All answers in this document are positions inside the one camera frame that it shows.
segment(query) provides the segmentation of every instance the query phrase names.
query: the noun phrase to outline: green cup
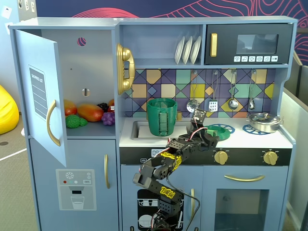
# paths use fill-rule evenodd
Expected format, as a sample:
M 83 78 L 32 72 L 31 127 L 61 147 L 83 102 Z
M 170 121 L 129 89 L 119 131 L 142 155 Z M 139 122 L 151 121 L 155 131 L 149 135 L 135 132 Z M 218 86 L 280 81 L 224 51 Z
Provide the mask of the green cup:
M 147 104 L 150 132 L 155 136 L 169 136 L 177 120 L 178 103 L 170 99 L 153 99 Z

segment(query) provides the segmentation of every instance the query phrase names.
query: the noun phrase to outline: microwave screen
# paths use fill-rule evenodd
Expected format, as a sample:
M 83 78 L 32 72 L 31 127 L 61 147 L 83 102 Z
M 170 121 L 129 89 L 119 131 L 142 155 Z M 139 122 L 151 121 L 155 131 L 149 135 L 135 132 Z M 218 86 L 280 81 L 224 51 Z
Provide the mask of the microwave screen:
M 237 54 L 275 54 L 278 35 L 238 35 Z

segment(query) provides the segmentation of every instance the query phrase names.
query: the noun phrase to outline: hole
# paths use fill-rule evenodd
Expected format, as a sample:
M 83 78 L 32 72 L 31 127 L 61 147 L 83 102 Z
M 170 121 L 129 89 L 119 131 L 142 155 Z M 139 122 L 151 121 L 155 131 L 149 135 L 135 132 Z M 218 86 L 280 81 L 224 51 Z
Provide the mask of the hole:
M 90 90 L 87 88 L 82 89 L 82 95 L 88 97 L 90 95 Z
M 80 46 L 80 47 L 85 46 L 86 43 L 87 43 L 87 41 L 86 41 L 85 38 L 83 38 L 83 37 L 80 37 L 80 38 L 77 39 L 77 44 L 78 44 L 78 46 Z

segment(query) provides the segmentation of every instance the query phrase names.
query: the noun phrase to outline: green toy fruit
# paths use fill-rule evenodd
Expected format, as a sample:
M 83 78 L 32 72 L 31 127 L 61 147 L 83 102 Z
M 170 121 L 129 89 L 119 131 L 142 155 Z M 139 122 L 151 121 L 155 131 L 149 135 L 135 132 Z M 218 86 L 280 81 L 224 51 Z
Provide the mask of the green toy fruit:
M 77 115 L 68 115 L 65 118 L 65 123 L 68 128 L 78 128 L 79 126 L 87 125 L 87 120 L 79 118 Z

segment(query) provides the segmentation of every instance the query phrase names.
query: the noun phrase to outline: kitchen counter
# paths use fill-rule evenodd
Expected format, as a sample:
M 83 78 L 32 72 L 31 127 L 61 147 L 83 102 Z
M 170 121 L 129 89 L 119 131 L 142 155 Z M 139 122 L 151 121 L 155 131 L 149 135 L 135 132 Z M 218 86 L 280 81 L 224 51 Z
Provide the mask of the kitchen counter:
M 135 121 L 146 121 L 146 118 L 126 118 L 124 128 L 120 137 L 120 147 L 165 147 L 166 138 L 162 139 L 132 139 L 133 123 Z M 183 121 L 190 121 L 190 118 L 183 118 Z M 245 118 L 206 118 L 205 125 L 224 124 L 232 126 L 235 132 L 224 141 L 219 141 L 218 148 L 292 148 L 293 145 L 278 130 L 274 133 L 257 135 L 251 134 L 243 130 L 243 126 L 249 122 Z

